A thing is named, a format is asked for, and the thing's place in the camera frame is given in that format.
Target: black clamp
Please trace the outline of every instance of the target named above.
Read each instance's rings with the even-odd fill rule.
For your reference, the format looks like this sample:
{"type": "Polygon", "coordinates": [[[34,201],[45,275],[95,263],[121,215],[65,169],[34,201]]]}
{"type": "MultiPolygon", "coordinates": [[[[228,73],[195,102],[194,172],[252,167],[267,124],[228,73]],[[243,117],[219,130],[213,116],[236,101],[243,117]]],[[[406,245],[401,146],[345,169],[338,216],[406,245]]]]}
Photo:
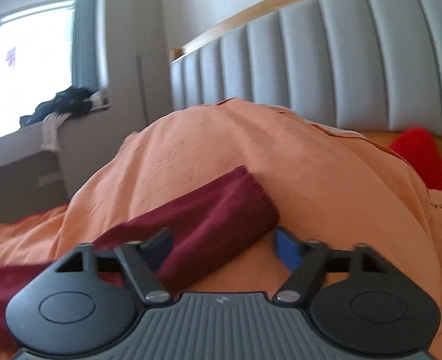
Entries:
{"type": "Polygon", "coordinates": [[[115,343],[145,308],[172,302],[153,274],[171,249],[167,228],[147,243],[114,250],[79,245],[11,299],[6,324],[22,347],[42,354],[71,356],[115,343]],[[98,272],[122,273],[126,288],[101,280],[98,272]]]}
{"type": "Polygon", "coordinates": [[[300,264],[273,303],[302,307],[334,344],[369,356],[429,348],[441,321],[437,304],[368,245],[331,250],[319,241],[301,242],[283,230],[276,232],[275,248],[287,267],[300,264]],[[321,289],[327,273],[349,277],[321,289]]]}

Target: gray ribbed surface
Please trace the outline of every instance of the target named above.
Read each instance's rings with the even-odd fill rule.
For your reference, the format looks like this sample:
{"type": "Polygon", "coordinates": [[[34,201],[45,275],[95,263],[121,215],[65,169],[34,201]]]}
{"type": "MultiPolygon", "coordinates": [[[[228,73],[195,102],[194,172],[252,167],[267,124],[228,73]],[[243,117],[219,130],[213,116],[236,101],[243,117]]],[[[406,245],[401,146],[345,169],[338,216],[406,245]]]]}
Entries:
{"type": "MultiPolygon", "coordinates": [[[[360,360],[327,344],[295,309],[261,293],[186,293],[151,309],[123,342],[88,360],[360,360]]],[[[404,360],[428,360],[416,354],[404,360]]],[[[16,360],[39,360],[21,354],[16,360]]]]}
{"type": "Polygon", "coordinates": [[[442,0],[306,0],[172,64],[175,109],[230,97],[362,131],[442,136],[442,0]]]}

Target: screw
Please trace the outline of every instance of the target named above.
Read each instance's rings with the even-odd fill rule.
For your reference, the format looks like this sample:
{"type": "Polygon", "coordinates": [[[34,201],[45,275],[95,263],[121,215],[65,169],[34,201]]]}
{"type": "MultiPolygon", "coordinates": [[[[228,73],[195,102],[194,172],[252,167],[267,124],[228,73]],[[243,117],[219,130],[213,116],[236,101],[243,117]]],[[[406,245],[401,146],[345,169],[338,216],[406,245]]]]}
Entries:
{"type": "Polygon", "coordinates": [[[300,297],[301,296],[296,291],[292,291],[289,289],[284,291],[279,291],[276,294],[276,299],[284,303],[294,303],[298,301],[300,297]]]}
{"type": "Polygon", "coordinates": [[[170,298],[171,295],[163,290],[155,290],[146,294],[146,300],[149,300],[151,303],[164,303],[170,298]]]}

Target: bed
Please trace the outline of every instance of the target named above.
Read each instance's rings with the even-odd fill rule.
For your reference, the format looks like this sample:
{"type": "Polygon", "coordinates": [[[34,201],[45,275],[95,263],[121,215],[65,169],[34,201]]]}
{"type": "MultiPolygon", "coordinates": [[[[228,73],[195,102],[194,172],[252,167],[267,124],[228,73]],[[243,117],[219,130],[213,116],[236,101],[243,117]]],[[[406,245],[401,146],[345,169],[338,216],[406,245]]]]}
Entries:
{"type": "MultiPolygon", "coordinates": [[[[373,246],[442,313],[442,190],[427,190],[380,145],[420,126],[442,154],[442,0],[266,0],[172,60],[182,111],[127,137],[68,206],[0,224],[1,267],[56,260],[245,166],[280,226],[335,249],[373,246]],[[277,107],[239,99],[191,107],[233,97],[277,107]]],[[[270,232],[187,290],[271,296],[287,275],[270,232]]],[[[430,350],[442,360],[442,319],[430,350]]],[[[13,353],[0,346],[0,360],[13,353]]]]}
{"type": "Polygon", "coordinates": [[[442,0],[265,0],[171,51],[174,108],[238,97],[442,156],[442,0]]]}

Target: dark red towel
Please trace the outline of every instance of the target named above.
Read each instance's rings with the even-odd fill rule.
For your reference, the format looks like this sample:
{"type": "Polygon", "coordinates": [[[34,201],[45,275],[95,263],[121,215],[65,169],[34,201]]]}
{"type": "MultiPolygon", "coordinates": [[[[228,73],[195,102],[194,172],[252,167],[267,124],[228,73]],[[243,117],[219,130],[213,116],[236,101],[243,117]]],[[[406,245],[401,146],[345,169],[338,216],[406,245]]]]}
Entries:
{"type": "MultiPolygon", "coordinates": [[[[272,230],[279,213],[243,166],[153,211],[117,225],[94,241],[98,250],[147,240],[173,229],[174,248],[157,276],[172,293],[217,270],[272,230]]],[[[9,300],[49,263],[0,266],[0,349],[14,349],[4,324],[9,300]]]]}
{"type": "Polygon", "coordinates": [[[392,141],[389,148],[416,169],[427,188],[442,190],[442,157],[428,131],[411,128],[392,141]]]}

